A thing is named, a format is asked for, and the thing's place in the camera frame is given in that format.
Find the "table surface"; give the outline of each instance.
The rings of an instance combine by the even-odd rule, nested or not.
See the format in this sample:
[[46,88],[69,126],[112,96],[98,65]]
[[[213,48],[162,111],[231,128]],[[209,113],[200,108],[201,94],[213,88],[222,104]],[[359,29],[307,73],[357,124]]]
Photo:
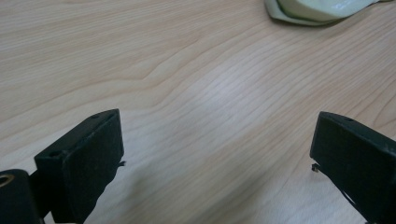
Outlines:
[[262,0],[1,1],[0,170],[119,108],[86,223],[364,223],[309,149],[319,111],[396,139],[395,3],[305,27]]

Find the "wooden table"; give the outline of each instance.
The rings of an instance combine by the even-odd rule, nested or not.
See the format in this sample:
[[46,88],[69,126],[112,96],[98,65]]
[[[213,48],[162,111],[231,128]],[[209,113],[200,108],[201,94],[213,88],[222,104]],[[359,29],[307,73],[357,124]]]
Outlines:
[[119,108],[86,223],[364,223],[308,153],[322,110],[396,139],[395,3],[315,28],[262,0],[1,1],[0,169]]

